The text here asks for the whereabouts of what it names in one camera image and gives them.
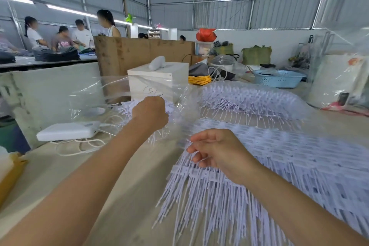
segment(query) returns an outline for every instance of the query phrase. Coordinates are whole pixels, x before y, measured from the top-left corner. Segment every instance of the ponytail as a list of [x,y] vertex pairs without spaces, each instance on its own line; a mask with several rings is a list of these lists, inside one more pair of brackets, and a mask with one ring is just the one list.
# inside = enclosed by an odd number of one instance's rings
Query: ponytail
[[24,18],[24,30],[25,30],[25,37],[28,37],[27,30],[31,26],[32,23],[36,22],[37,20],[34,17],[27,16]]
[[108,21],[108,23],[115,26],[113,14],[109,10],[101,9],[101,10],[97,11],[97,16],[104,18],[105,20]]

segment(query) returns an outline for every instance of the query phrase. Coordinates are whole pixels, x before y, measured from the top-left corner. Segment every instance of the blue basket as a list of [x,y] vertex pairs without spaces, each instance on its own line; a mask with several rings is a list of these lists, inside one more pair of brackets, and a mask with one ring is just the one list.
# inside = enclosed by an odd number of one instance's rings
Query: blue basket
[[267,86],[273,86],[275,88],[295,88],[298,83],[305,77],[304,74],[294,72],[278,70],[278,75],[263,75],[260,73],[265,72],[265,70],[256,70],[255,81],[256,84],[263,84]]

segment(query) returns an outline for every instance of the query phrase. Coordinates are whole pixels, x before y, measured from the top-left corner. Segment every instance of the red plastic bag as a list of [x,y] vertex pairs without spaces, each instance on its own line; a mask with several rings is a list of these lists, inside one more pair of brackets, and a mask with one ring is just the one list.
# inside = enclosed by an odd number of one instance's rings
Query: red plastic bag
[[196,33],[197,41],[214,42],[217,35],[213,32],[215,28],[200,28]]

